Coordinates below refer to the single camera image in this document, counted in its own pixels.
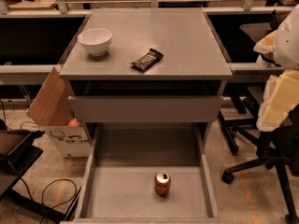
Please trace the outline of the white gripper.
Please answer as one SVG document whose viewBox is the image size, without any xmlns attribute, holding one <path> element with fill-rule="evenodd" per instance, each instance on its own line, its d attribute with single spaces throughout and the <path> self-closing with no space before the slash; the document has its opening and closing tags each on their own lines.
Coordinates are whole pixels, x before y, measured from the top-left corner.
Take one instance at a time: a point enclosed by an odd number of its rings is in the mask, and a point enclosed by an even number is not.
<svg viewBox="0 0 299 224">
<path fill-rule="evenodd" d="M 271 76 L 263 92 L 257 128 L 262 132 L 274 131 L 298 104 L 299 71 L 289 69 L 278 77 Z"/>
</svg>

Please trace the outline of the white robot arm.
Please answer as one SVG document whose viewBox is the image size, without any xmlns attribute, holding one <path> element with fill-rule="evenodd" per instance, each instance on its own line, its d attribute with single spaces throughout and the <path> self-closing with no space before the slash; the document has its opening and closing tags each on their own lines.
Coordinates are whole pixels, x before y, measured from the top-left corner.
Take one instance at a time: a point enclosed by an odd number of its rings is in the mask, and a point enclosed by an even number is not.
<svg viewBox="0 0 299 224">
<path fill-rule="evenodd" d="M 253 50 L 261 54 L 272 52 L 274 63 L 284 68 L 281 75 L 267 80 L 258 112 L 258 129 L 272 132 L 299 105 L 299 5 Z"/>
</svg>

